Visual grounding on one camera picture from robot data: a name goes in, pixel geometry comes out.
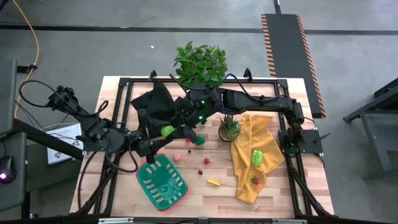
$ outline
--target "black cable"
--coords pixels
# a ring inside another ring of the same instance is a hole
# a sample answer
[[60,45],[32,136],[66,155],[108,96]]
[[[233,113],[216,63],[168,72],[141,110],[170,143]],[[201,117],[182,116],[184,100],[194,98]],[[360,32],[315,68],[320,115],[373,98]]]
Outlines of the black cable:
[[260,100],[255,99],[254,97],[252,97],[252,96],[246,91],[246,89],[243,87],[243,85],[242,85],[242,83],[239,81],[239,79],[238,79],[234,74],[232,74],[232,73],[227,74],[227,75],[224,77],[223,81],[222,81],[220,84],[213,85],[213,86],[209,86],[209,87],[206,87],[206,88],[194,88],[194,87],[186,86],[186,85],[180,83],[180,82],[177,80],[177,78],[175,78],[172,74],[170,74],[170,77],[171,77],[175,82],[177,82],[181,87],[187,88],[187,89],[189,89],[189,90],[199,90],[199,91],[206,91],[206,90],[210,90],[210,89],[213,89],[213,88],[215,88],[215,87],[218,87],[218,86],[220,86],[220,85],[221,85],[228,77],[230,77],[230,76],[232,76],[232,77],[236,80],[236,82],[237,82],[237,83],[239,84],[239,86],[242,88],[242,91],[243,91],[250,99],[252,99],[252,100],[254,100],[254,101],[261,102],[261,103],[265,103],[265,102],[269,102],[269,101],[272,101],[272,100],[276,100],[276,99],[279,99],[279,98],[282,98],[282,97],[289,97],[288,95],[278,95],[278,96],[275,96],[275,97],[272,97],[272,98],[268,98],[268,99],[266,99],[266,100],[262,100],[261,98],[264,97],[264,95],[262,95],[261,98],[260,98]]
[[132,143],[132,141],[129,143],[128,151],[129,151],[130,157],[131,157],[134,165],[136,165],[136,168],[134,170],[127,170],[127,169],[123,169],[123,168],[117,166],[116,164],[114,164],[112,162],[111,158],[109,157],[109,152],[108,152],[109,151],[109,137],[107,137],[107,135],[104,134],[104,132],[103,132],[101,126],[100,126],[100,113],[103,110],[105,110],[105,108],[108,106],[108,104],[109,104],[108,100],[103,101],[102,104],[100,104],[100,106],[98,108],[98,111],[96,112],[98,131],[106,140],[105,158],[106,158],[107,162],[111,165],[111,167],[113,167],[113,168],[115,168],[117,170],[123,171],[125,173],[132,174],[132,173],[134,173],[135,171],[138,170],[138,163],[137,163],[136,159],[134,158],[134,156],[132,155],[132,152],[131,152],[131,143]]
[[137,163],[136,159],[134,158],[134,156],[132,155],[132,152],[131,152],[130,146],[131,146],[132,142],[129,143],[128,151],[129,151],[130,157],[131,157],[134,165],[136,166],[136,168],[133,169],[133,170],[127,170],[127,169],[123,169],[123,168],[117,166],[116,164],[114,164],[111,161],[111,158],[109,157],[109,152],[108,152],[108,150],[109,150],[109,138],[107,136],[104,136],[104,137],[105,137],[105,140],[106,140],[105,158],[106,158],[107,162],[111,165],[111,167],[113,167],[113,168],[115,168],[117,170],[120,170],[122,172],[128,173],[128,174],[135,173],[138,170],[138,163]]
[[315,153],[315,155],[319,157],[319,159],[321,160],[321,162],[323,164],[323,168],[325,168],[325,161],[323,160],[322,156],[319,155],[319,153]]
[[54,130],[54,129],[57,129],[57,128],[67,119],[68,116],[69,116],[69,114],[67,114],[65,117],[63,117],[63,119],[61,120],[61,122],[59,122],[58,125],[56,125],[56,127],[54,127],[54,128],[44,128],[44,130],[46,130],[46,131],[52,131],[52,130]]
[[37,81],[37,80],[27,80],[27,81],[24,81],[23,83],[21,83],[21,85],[19,86],[19,89],[18,89],[19,96],[21,96],[21,98],[22,98],[26,103],[28,103],[28,104],[30,104],[30,105],[32,105],[32,106],[36,106],[36,107],[40,107],[40,108],[49,108],[50,106],[48,106],[48,105],[38,105],[38,104],[35,104],[35,103],[30,102],[29,100],[27,100],[27,98],[25,98],[25,96],[24,96],[24,94],[23,94],[23,92],[22,92],[22,88],[23,88],[26,84],[28,84],[28,83],[30,83],[30,82],[40,83],[40,84],[46,86],[47,88],[49,88],[49,89],[50,89],[51,91],[53,91],[54,93],[57,93],[57,92],[55,91],[54,88],[52,88],[50,85],[48,85],[48,84],[46,84],[46,83],[44,83],[44,82]]
[[[26,114],[26,116],[29,118],[29,116],[28,115],[30,115],[31,117],[32,117],[32,119],[43,129],[43,130],[46,130],[45,128],[43,128],[43,126],[36,120],[36,118],[31,114],[31,113],[29,113],[24,107],[22,107],[17,101],[15,101],[18,105],[19,105],[19,107],[21,107],[21,109],[23,110],[23,112],[25,112],[25,114]],[[69,114],[67,114],[63,119],[62,119],[62,121],[64,121],[66,118],[67,118],[67,116],[68,116]],[[61,134],[58,134],[58,133],[51,133],[51,134],[56,134],[56,135],[58,135],[58,136],[61,136],[61,138],[63,138],[63,139],[72,139],[72,140],[77,140],[77,139],[75,139],[75,138],[71,138],[71,137],[68,137],[68,136],[63,136],[63,135],[61,135]]]
[[312,121],[312,123],[315,124],[315,121],[314,121],[313,119],[311,119],[311,118],[306,118],[306,117],[304,117],[304,119],[307,119],[307,120],[309,120],[309,121]]
[[15,103],[17,103],[18,106],[19,106],[23,111],[25,111],[27,114],[29,114],[29,115],[32,117],[32,119],[39,125],[40,128],[44,129],[43,126],[36,120],[36,118],[35,118],[31,113],[29,113],[29,111],[27,111],[27,110],[26,110],[23,106],[21,106],[21,104],[19,104],[17,101],[15,101]]
[[253,98],[253,97],[246,91],[246,89],[243,87],[242,83],[239,81],[239,79],[238,79],[234,74],[229,73],[227,76],[225,76],[225,78],[228,77],[228,76],[232,76],[232,77],[236,80],[236,82],[239,84],[239,86],[242,88],[243,92],[244,92],[250,99],[252,99],[252,100],[254,100],[254,101],[261,102],[261,103],[265,103],[265,102],[270,102],[270,101],[272,101],[272,100],[276,100],[276,99],[278,99],[278,98],[289,97],[288,95],[278,95],[278,96],[275,96],[275,97],[272,97],[272,98],[268,98],[268,99],[266,99],[266,100],[262,100],[261,98],[264,97],[264,95],[261,95],[260,100],[255,99],[255,98]]
[[[24,81],[23,83],[21,83],[21,85],[19,86],[19,89],[18,89],[18,91],[19,91],[19,95],[21,96],[21,98],[26,102],[26,103],[28,103],[28,104],[30,104],[30,105],[32,105],[32,106],[36,106],[36,107],[39,107],[39,108],[50,108],[51,106],[48,106],[48,105],[37,105],[37,104],[35,104],[35,103],[32,103],[32,102],[30,102],[29,100],[27,100],[27,98],[23,95],[23,93],[22,93],[22,88],[26,85],[26,84],[28,84],[28,83],[32,83],[32,82],[35,82],[35,83],[39,83],[39,84],[42,84],[42,85],[44,85],[44,86],[46,86],[47,88],[49,88],[51,91],[53,91],[53,93],[54,94],[56,94],[60,99],[63,99],[63,97],[59,94],[59,93],[57,93],[57,91],[54,89],[54,88],[52,88],[50,85],[48,85],[48,84],[46,84],[46,83],[44,83],[44,82],[41,82],[41,81],[37,81],[37,80],[27,80],[27,81]],[[64,103],[66,103],[70,108],[74,108],[68,101],[63,101]],[[80,113],[79,111],[74,111],[74,113],[76,113],[76,114],[78,114],[78,115],[82,115],[82,116],[95,116],[96,115],[96,113],[92,113],[92,114],[82,114],[82,113]]]
[[81,191],[81,183],[83,182],[83,176],[87,170],[88,164],[94,158],[96,153],[97,152],[92,153],[92,155],[87,159],[87,162],[86,162],[85,166],[83,167],[83,170],[81,171],[80,180],[79,180],[79,184],[77,187],[77,204],[78,204],[79,209],[81,209],[81,194],[80,194],[81,192],[80,191]]
[[33,123],[30,116],[28,115],[29,112],[25,108],[23,108],[16,100],[15,100],[15,103],[21,108],[22,112],[24,112],[24,114],[27,116],[27,119],[29,119],[30,123],[32,124],[32,127],[36,128],[35,124]]

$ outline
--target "computer mouse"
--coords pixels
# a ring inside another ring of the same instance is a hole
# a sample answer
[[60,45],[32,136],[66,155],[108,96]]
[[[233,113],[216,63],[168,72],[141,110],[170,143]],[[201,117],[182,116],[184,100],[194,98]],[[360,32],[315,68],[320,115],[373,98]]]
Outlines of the computer mouse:
[[17,177],[15,161],[12,156],[0,158],[0,183],[9,184]]

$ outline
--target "concrete floor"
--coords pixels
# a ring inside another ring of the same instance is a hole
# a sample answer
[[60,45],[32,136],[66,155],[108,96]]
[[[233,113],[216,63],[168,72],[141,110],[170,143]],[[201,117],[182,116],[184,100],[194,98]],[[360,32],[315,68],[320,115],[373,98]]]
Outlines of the concrete floor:
[[[19,2],[33,24],[76,26],[261,28],[260,14],[274,12],[272,0]],[[280,4],[282,13],[301,15],[306,29],[398,29],[398,2],[393,0],[280,0]],[[12,2],[0,12],[0,22],[23,23]],[[33,78],[74,88],[89,111],[95,108],[103,76],[147,75],[153,69],[159,74],[173,72],[174,49],[190,40],[225,49],[229,72],[239,75],[249,67],[254,76],[269,76],[262,34],[39,31],[37,35],[41,51]],[[30,31],[0,30],[0,37],[1,57],[32,63],[35,44]],[[341,118],[397,77],[398,37],[310,35],[307,40],[326,110],[326,118],[316,120],[316,125],[321,133],[331,132],[323,148],[335,213],[397,223],[398,181],[362,180],[379,164],[362,124],[345,124]],[[19,75],[19,82],[24,77]],[[38,103],[45,103],[50,94],[35,85],[25,92]],[[63,118],[58,112],[25,107],[43,125]],[[35,192],[32,211],[41,216],[67,214],[75,184],[72,180]],[[17,218],[18,212],[18,208],[3,212],[0,220]]]

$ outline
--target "green tray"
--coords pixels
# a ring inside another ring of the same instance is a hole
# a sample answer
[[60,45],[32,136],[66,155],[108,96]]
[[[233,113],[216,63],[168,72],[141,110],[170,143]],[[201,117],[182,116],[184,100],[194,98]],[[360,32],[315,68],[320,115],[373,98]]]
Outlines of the green tray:
[[188,194],[187,184],[164,154],[158,154],[153,164],[144,162],[136,176],[145,194],[160,212],[167,212]]

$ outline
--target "wooden table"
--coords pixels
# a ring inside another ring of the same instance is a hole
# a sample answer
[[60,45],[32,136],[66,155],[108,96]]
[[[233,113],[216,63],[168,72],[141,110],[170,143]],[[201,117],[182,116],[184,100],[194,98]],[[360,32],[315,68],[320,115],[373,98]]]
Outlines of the wooden table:
[[[104,100],[109,100],[109,106],[101,113],[102,118],[111,119],[115,104],[116,92],[120,77],[104,77],[97,107]],[[303,113],[311,118],[311,111],[305,91],[305,84],[301,78],[287,79],[289,93],[302,104]],[[175,83],[165,84],[172,97],[183,96],[183,90]],[[274,87],[269,84],[245,84],[247,91],[252,95],[274,96]],[[238,84],[224,84],[223,88],[240,90]],[[151,83],[135,83],[132,88],[132,99],[147,91],[151,91]],[[250,111],[249,114],[272,115],[274,118],[267,125],[278,141],[277,132],[280,129],[277,113]],[[230,218],[292,218],[294,217],[292,199],[290,196],[289,180],[286,164],[282,163],[275,171],[267,176],[267,184],[261,191],[253,205],[245,204],[236,199],[236,178],[233,173],[229,144],[220,140],[218,136],[219,117],[215,114],[208,118],[204,125],[198,125],[195,132],[204,135],[206,143],[196,146],[179,139],[171,142],[159,152],[164,152],[169,158],[175,153],[180,154],[180,160],[174,164],[189,186],[189,195],[173,210],[167,213],[158,212],[151,204],[144,191],[141,189],[134,174],[119,172],[114,195],[112,216],[134,217],[230,217]],[[136,110],[130,106],[127,127],[130,130],[138,127]],[[305,120],[303,129],[312,129],[313,123]],[[144,158],[140,158],[134,152],[135,158],[140,164]],[[97,153],[84,175],[81,190],[82,202],[85,202],[98,185],[104,154]],[[210,158],[211,163],[205,165],[204,158]],[[333,213],[331,198],[326,181],[325,170],[321,160],[313,154],[303,154],[303,165],[307,178],[307,185],[324,208]],[[134,164],[128,154],[121,159],[121,167],[133,169]],[[206,182],[206,179],[214,179],[222,183],[221,187],[214,187]],[[302,193],[298,188],[300,208],[304,210]],[[107,193],[104,194],[102,206],[106,204]],[[76,211],[77,187],[71,207],[71,212]]]

